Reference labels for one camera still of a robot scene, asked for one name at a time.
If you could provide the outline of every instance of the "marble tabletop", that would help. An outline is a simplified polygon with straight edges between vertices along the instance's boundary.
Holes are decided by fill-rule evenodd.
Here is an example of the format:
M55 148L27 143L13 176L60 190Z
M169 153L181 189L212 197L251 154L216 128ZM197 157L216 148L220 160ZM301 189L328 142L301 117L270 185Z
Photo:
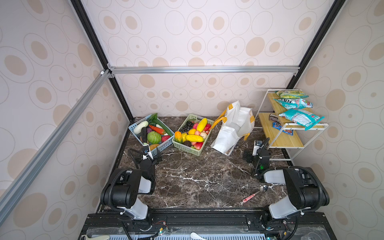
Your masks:
M185 117L160 117L172 131L177 131ZM256 125L261 126L258 118ZM241 139L230 156L210 145L215 140L221 124L209 136L199 157L183 152L173 145L162 152L162 162L156 165L156 188L152 195L139 195L151 208L169 207L263 207L286 196L283 185L267 184L268 190L257 194L250 201L242 200L255 193L262 183L250 176L252 164L243 158L244 150L252 150L254 140L264 140L262 129L254 129L246 141ZM127 150L141 150L140 143L130 134L119 167L133 167ZM281 149L270 149L271 158L284 158ZM271 161L272 167L287 166L285 161Z

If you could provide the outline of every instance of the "wall panel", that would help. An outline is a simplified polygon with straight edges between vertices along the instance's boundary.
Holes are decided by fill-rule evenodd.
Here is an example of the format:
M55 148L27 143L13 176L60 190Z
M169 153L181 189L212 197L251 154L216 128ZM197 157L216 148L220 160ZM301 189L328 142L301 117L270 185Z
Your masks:
M268 88L286 88L292 73L117 74L134 116L219 116L236 100L256 114ZM271 111L269 101L263 111Z
M0 240L78 238L128 129L117 101L106 81L0 227Z
M333 0L87 0L113 66L298 65Z
M0 3L0 196L100 70L67 1Z
M326 187L331 201L321 210L338 239L383 235L383 3L349 1L297 85L329 127L294 162Z

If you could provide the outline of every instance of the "ventilation grille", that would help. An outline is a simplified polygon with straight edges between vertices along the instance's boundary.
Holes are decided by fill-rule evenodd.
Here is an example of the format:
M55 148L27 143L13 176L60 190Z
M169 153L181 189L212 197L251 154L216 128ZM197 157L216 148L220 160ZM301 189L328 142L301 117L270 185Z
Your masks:
M265 240L263 233L237 233L237 234L199 234L202 238L207 240ZM110 240L128 240L124 235L109 235ZM132 240L137 240L142 237L149 237L151 235L135 235ZM155 240L193 240L189 234L173 234L172 236L159 236Z

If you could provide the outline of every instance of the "white tote bag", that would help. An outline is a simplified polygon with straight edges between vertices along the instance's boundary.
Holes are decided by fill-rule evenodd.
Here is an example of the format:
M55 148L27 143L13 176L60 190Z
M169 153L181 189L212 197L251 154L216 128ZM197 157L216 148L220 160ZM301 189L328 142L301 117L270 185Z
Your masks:
M255 126L255 117L251 108L241 107L240 102L236 101L216 119L211 129L220 121L223 121L223 125L211 147L229 156L240 138L248 138Z

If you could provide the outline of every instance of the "blue snack bag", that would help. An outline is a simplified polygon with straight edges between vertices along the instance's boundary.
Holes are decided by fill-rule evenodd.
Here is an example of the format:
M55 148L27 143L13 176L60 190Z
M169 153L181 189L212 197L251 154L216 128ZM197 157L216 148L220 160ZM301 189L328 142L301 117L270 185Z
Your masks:
M272 127L273 127L273 128L276 128L277 130L280 130L280 129L281 129L281 124L280 124L279 122L274 122L274 123L272 124ZM284 129L284 130L283 130L283 133L286 133L286 134L288 134L288 135L293 136L293 131L294 131L294 130Z
M313 104L303 98L293 98L293 99L287 99L287 98L280 98L275 99L275 101L285 107L286 109L291 108L312 108Z
M310 129L311 127L313 127L313 125L324 119L324 117L319 117L303 109L294 108L289 109L286 112L280 113L279 116L304 126L305 130Z

